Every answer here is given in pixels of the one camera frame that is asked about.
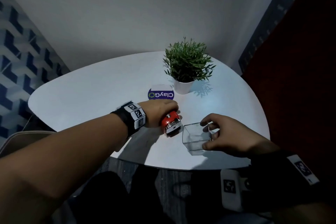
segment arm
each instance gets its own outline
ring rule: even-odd
[[[204,150],[223,151],[238,157],[252,157],[280,150],[277,145],[235,119],[212,113],[201,121],[201,125],[211,121],[213,123],[209,124],[209,129],[220,130],[213,134],[212,141],[203,145]],[[274,209],[272,216],[274,222],[279,224],[336,223],[334,210],[322,202]]]
[[[147,127],[158,127],[166,113],[178,109],[173,100],[139,105]],[[36,223],[49,216],[126,141],[126,125],[108,114],[0,159],[0,222]]]

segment gray wall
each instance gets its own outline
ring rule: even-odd
[[[271,0],[16,0],[69,69],[187,36],[234,65]]]

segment black wristband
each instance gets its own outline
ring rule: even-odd
[[[136,103],[129,101],[111,112],[120,117],[126,124],[128,137],[137,132],[146,123],[146,114]]]
[[[265,202],[264,209],[323,200],[320,181],[298,155],[279,150],[251,158],[251,189]]]

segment patterned wall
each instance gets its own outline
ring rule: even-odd
[[[244,73],[255,51],[268,38],[277,24],[282,20],[295,0],[272,0],[265,14],[255,29],[249,43],[239,58],[239,66]]]
[[[0,0],[0,146],[31,116],[27,102],[69,69],[15,0]]]

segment table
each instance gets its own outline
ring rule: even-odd
[[[72,71],[39,87],[28,106],[56,131],[80,124],[115,110],[128,100],[148,100],[152,85],[172,84],[163,68],[164,52],[145,52],[101,61]],[[183,124],[199,122],[209,113],[235,118],[270,137],[261,104],[247,83],[232,69],[217,65],[208,81],[194,82],[191,92],[175,93]],[[247,158],[216,151],[188,152],[182,133],[167,138],[159,129],[142,128],[114,158],[148,166],[177,170],[215,170],[245,167]]]

